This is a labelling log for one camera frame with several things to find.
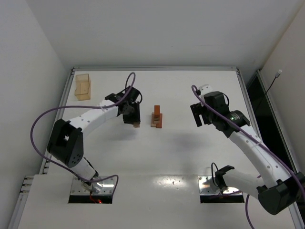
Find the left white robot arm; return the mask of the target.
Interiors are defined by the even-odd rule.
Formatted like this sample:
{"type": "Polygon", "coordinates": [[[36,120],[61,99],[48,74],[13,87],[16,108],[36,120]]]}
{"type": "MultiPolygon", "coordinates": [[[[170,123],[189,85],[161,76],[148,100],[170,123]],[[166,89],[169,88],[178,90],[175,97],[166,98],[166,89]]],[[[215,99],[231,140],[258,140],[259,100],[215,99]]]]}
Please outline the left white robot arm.
{"type": "Polygon", "coordinates": [[[85,137],[105,122],[120,115],[125,124],[139,124],[141,100],[137,101],[138,97],[142,97],[141,92],[128,86],[117,94],[106,96],[97,109],[90,109],[68,121],[59,119],[53,126],[47,151],[73,174],[84,178],[82,183],[91,189],[99,174],[84,156],[85,137]]]}

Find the dark brown L block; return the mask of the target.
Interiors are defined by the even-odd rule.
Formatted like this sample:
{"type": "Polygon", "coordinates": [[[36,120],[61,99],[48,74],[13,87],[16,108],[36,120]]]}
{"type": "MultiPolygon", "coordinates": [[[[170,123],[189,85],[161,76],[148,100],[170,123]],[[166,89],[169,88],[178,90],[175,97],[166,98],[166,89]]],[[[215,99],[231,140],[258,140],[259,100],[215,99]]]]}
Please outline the dark brown L block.
{"type": "Polygon", "coordinates": [[[160,106],[159,105],[155,105],[154,106],[154,115],[160,115],[160,106]]]}

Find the pale wooden cube block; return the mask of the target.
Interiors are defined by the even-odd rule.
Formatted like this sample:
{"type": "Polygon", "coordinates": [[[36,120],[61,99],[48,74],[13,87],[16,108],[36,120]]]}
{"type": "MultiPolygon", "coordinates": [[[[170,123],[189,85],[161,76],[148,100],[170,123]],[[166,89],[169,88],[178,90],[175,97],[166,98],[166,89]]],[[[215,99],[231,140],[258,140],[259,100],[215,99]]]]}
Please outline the pale wooden cube block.
{"type": "Polygon", "coordinates": [[[134,123],[134,124],[133,124],[133,127],[134,127],[134,128],[139,128],[139,127],[140,127],[140,123],[134,123]]]}

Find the transparent orange plastic box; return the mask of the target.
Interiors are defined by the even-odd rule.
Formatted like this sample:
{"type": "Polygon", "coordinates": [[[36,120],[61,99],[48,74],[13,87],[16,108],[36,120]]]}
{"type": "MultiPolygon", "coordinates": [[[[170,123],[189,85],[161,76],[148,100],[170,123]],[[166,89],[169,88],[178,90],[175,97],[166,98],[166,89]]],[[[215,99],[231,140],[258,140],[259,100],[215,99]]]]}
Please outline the transparent orange plastic box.
{"type": "Polygon", "coordinates": [[[91,99],[91,79],[89,74],[78,74],[75,76],[76,89],[74,95],[78,101],[91,99]]]}

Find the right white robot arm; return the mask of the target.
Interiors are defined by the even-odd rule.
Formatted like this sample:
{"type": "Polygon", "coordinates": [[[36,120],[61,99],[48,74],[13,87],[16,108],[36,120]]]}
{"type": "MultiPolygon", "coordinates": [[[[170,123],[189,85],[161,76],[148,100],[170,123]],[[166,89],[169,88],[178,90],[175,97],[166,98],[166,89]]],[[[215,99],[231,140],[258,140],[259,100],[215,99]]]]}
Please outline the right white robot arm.
{"type": "Polygon", "coordinates": [[[213,125],[246,155],[259,175],[239,172],[233,166],[218,169],[212,182],[219,190],[234,187],[256,198],[270,214],[276,215],[305,197],[305,176],[293,172],[258,137],[250,121],[238,111],[229,110],[228,97],[209,85],[192,91],[199,103],[190,106],[196,125],[213,125]]]}

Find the grooved light wood block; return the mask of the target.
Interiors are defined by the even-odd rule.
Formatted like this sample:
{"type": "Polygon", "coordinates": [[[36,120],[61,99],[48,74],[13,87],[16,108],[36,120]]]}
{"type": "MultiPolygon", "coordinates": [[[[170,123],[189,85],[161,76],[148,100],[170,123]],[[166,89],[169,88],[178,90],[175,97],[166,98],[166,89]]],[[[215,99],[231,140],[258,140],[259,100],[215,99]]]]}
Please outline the grooved light wood block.
{"type": "Polygon", "coordinates": [[[161,116],[160,115],[154,115],[153,116],[153,121],[154,122],[159,122],[160,121],[161,116]]]}

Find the long reddish wood block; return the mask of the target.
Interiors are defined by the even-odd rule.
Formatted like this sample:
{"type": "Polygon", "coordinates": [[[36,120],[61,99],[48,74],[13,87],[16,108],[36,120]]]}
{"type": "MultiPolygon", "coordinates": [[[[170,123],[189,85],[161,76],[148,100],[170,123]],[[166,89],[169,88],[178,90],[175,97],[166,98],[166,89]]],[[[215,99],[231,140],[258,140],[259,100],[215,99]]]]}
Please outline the long reddish wood block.
{"type": "Polygon", "coordinates": [[[163,114],[160,114],[161,118],[159,122],[156,122],[156,128],[162,128],[163,126],[163,114]]]}

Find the long light wood block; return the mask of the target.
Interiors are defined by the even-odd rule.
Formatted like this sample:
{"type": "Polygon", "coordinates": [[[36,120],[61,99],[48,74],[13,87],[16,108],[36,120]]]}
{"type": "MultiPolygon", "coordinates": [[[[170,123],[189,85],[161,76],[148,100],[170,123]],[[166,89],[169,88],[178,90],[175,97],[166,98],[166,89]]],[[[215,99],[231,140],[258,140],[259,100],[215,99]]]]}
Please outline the long light wood block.
{"type": "Polygon", "coordinates": [[[154,116],[154,113],[152,113],[152,116],[151,116],[151,127],[156,127],[156,123],[153,121],[153,116],[154,116]]]}

